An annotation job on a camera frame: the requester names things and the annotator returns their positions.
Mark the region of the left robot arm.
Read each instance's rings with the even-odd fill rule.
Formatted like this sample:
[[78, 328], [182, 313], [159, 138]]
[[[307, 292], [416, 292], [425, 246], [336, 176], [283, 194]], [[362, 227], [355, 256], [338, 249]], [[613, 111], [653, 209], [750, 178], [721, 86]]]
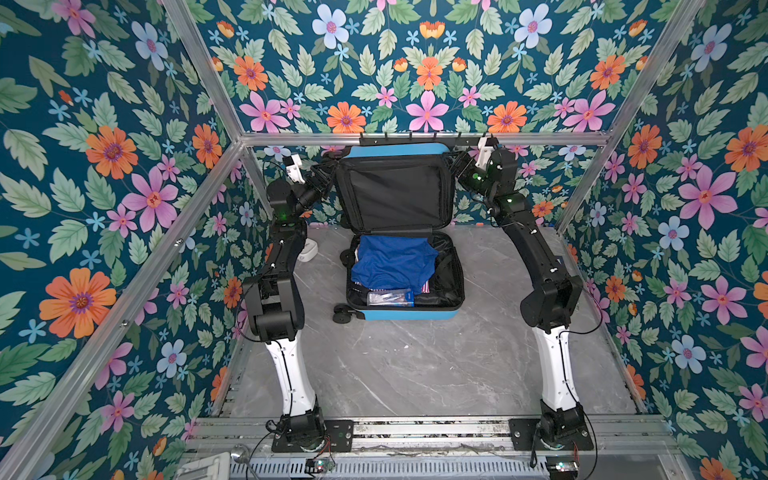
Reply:
[[267, 186], [273, 212], [271, 250], [259, 273], [243, 284], [251, 334], [270, 353], [281, 388], [282, 414], [275, 432], [293, 443], [325, 436], [322, 411], [301, 349], [305, 312], [294, 271], [307, 240], [303, 215], [328, 195], [333, 170], [317, 164], [302, 181], [279, 178]]

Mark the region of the black coat hook rail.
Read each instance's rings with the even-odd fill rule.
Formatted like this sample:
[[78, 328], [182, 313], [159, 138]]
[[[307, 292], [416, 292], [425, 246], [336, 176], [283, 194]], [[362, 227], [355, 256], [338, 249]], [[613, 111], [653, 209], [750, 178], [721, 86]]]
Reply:
[[371, 133], [360, 134], [357, 139], [360, 146], [383, 146], [405, 144], [442, 144], [448, 148], [477, 146], [483, 135], [464, 133], [433, 132], [433, 133]]

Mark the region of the blue t-shirt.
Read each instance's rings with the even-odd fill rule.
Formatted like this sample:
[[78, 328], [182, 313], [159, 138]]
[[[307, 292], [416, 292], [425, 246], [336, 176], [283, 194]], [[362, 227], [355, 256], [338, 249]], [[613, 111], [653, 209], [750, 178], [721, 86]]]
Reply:
[[361, 236], [350, 278], [369, 290], [422, 293], [435, 274], [438, 251], [427, 238]]

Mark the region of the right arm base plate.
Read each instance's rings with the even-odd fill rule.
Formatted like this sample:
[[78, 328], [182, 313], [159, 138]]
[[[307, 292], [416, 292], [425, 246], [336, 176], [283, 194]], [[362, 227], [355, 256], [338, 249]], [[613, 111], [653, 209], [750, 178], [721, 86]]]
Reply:
[[518, 451], [593, 451], [594, 441], [585, 420], [558, 422], [544, 418], [508, 421], [510, 438]]

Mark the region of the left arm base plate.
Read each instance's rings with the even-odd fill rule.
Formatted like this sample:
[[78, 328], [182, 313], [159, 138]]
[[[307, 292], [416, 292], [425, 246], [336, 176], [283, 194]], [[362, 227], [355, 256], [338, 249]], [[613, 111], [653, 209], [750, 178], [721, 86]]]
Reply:
[[277, 432], [272, 441], [273, 453], [319, 453], [330, 448], [331, 453], [348, 453], [352, 450], [355, 422], [350, 419], [325, 420], [322, 427], [310, 425], [299, 430]]

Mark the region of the white round device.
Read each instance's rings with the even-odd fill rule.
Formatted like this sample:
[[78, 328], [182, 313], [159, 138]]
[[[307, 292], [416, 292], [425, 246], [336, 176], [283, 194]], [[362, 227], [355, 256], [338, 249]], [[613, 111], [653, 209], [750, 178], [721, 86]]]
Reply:
[[313, 260], [319, 251], [318, 244], [315, 240], [307, 238], [304, 243], [304, 247], [298, 255], [298, 260], [302, 263], [308, 263]]

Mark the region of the clear jar blue lid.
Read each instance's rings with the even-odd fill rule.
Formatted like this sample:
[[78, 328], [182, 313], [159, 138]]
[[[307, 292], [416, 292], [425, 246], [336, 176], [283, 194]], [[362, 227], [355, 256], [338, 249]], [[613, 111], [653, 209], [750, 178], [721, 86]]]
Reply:
[[371, 290], [367, 305], [375, 307], [413, 307], [415, 295], [410, 289]]

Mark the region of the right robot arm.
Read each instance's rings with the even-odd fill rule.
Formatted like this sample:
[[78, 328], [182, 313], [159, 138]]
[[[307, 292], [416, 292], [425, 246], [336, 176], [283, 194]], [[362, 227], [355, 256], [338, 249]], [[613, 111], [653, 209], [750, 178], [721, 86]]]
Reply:
[[554, 445], [586, 430], [586, 418], [572, 374], [568, 345], [571, 317], [582, 292], [581, 279], [554, 255], [525, 194], [515, 188], [516, 156], [501, 147], [480, 147], [476, 155], [451, 153], [458, 183], [481, 197], [497, 226], [511, 239], [531, 280], [521, 301], [523, 320], [534, 329], [542, 369], [538, 438]]

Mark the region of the blue suitcase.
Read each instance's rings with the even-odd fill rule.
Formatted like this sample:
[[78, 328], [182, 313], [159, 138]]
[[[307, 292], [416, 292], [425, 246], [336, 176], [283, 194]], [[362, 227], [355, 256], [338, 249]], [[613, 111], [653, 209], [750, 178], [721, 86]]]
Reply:
[[[465, 300], [464, 274], [445, 229], [453, 215], [455, 180], [442, 144], [353, 147], [336, 162], [334, 186], [345, 226], [354, 234], [340, 255], [346, 269], [346, 303], [335, 308], [338, 323], [366, 320], [437, 321], [453, 318]], [[430, 293], [414, 294], [413, 307], [367, 305], [371, 290], [351, 281], [361, 236], [427, 238], [438, 251]]]

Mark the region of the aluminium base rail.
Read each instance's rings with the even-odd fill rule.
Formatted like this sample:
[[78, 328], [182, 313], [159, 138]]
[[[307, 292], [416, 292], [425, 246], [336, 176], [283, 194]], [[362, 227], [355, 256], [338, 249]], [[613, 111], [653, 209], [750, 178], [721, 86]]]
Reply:
[[481, 453], [541, 455], [573, 451], [607, 455], [679, 454], [681, 449], [659, 415], [589, 414], [585, 425], [549, 449], [538, 438], [538, 415], [399, 416], [328, 419], [325, 437], [334, 453], [401, 455]]

